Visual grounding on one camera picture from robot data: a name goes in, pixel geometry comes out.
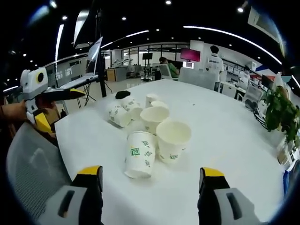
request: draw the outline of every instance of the man in white shirt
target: man in white shirt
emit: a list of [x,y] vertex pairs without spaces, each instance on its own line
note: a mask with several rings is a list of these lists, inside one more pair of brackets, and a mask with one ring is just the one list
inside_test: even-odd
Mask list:
[[218,56],[219,48],[216,46],[211,46],[211,55],[207,59],[206,70],[215,76],[215,91],[218,91],[220,84],[220,73],[224,71],[224,64],[222,59]]
[[287,99],[291,99],[291,89],[288,87],[288,85],[285,82],[283,82],[281,74],[282,74],[281,72],[276,74],[272,89],[276,90],[276,88],[279,87],[282,94]]
[[239,72],[239,87],[247,90],[248,85],[250,84],[250,69],[245,66],[245,71]]

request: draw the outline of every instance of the person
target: person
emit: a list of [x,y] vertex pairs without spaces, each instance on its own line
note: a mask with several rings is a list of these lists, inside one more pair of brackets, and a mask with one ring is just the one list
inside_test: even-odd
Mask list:
[[239,87],[247,90],[248,85],[250,84],[250,69],[245,66],[245,71],[239,72]]
[[218,91],[220,84],[220,73],[224,71],[223,60],[218,56],[219,48],[211,46],[211,55],[207,59],[206,70],[215,75],[215,91]]
[[276,90],[276,88],[279,88],[279,90],[283,94],[283,96],[286,99],[290,100],[291,99],[291,89],[288,88],[287,84],[282,80],[281,75],[282,75],[281,72],[279,72],[275,75],[272,89]]
[[159,62],[160,62],[160,64],[168,64],[172,78],[179,77],[179,70],[173,65],[173,63],[169,63],[165,57],[160,57]]

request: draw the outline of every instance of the black pole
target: black pole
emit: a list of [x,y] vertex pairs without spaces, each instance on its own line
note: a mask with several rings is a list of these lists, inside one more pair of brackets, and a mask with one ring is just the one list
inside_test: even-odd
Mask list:
[[[101,28],[100,28],[101,17],[102,17],[102,10],[99,9],[97,11],[97,17],[96,17],[97,34],[98,34],[96,41],[101,37]],[[103,98],[106,97],[106,95],[107,95],[106,89],[105,89],[105,81],[104,81],[104,70],[105,70],[105,61],[104,61],[104,58],[101,53],[101,48],[99,48],[99,53],[98,53],[98,58],[97,58],[97,63],[96,63],[96,71],[98,71],[98,78],[99,78],[99,83],[100,83],[101,93],[102,93]]]

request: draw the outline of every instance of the paper cup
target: paper cup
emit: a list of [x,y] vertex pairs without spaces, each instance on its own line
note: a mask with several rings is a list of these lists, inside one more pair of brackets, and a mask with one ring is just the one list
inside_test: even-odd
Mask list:
[[168,105],[162,101],[153,101],[150,103],[151,106],[161,106],[164,107],[166,109],[169,109]]
[[146,108],[151,107],[151,102],[159,100],[159,96],[156,94],[146,95]]
[[131,119],[137,120],[140,118],[143,108],[141,108],[141,105],[132,96],[120,99],[120,102],[123,108],[130,113]]
[[147,132],[156,134],[157,126],[169,117],[169,110],[162,106],[146,108],[141,112],[141,119]]
[[136,131],[127,138],[125,174],[130,178],[149,178],[155,159],[156,137],[148,132]]
[[160,123],[156,129],[159,158],[164,163],[178,161],[182,151],[191,139],[191,128],[179,121],[166,120]]
[[113,101],[108,105],[109,119],[120,127],[126,127],[131,121],[131,115],[118,101]]

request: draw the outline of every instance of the cable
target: cable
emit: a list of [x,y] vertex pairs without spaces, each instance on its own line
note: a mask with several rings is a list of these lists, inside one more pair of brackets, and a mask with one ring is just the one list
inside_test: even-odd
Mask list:
[[[108,87],[107,83],[105,83],[105,85]],[[113,91],[110,89],[110,87],[108,87],[108,89],[111,91],[111,93],[113,93]]]

